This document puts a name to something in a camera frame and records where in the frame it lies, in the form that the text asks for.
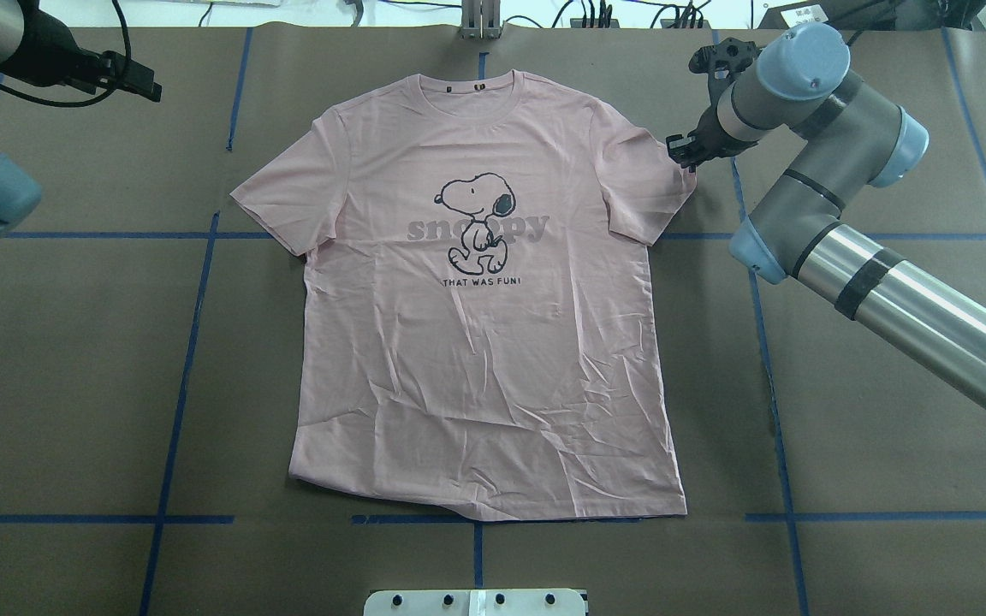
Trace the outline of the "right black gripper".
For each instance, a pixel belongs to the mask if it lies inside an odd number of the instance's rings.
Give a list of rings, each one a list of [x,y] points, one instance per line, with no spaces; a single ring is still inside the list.
[[[742,120],[733,102],[732,86],[760,54],[748,40],[724,39],[699,48],[688,60],[690,73],[707,77],[710,106],[687,135],[666,138],[668,155],[684,169],[695,169],[716,157],[735,157],[762,139],[762,130]]]

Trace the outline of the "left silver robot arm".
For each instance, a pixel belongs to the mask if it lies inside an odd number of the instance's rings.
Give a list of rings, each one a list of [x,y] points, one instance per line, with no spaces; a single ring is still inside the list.
[[[151,68],[134,59],[124,9],[120,3],[112,8],[122,49],[97,52],[79,46],[70,28],[39,1],[0,1],[0,95],[60,110],[90,108],[115,92],[159,102],[162,86]],[[38,181],[0,151],[0,239],[42,198]]]

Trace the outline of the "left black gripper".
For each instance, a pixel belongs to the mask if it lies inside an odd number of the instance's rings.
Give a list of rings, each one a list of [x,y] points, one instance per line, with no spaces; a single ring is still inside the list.
[[[154,70],[121,52],[80,50],[72,60],[65,85],[87,94],[98,91],[124,91],[159,103],[162,86],[154,78]]]

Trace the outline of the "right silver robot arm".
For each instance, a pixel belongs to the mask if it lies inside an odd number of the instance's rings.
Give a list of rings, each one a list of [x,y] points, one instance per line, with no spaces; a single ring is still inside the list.
[[[914,170],[929,132],[852,66],[836,28],[806,22],[767,45],[723,38],[693,52],[708,108],[668,154],[696,170],[778,129],[802,148],[744,214],[728,250],[760,280],[796,281],[986,411],[986,307],[872,234],[846,210]]]

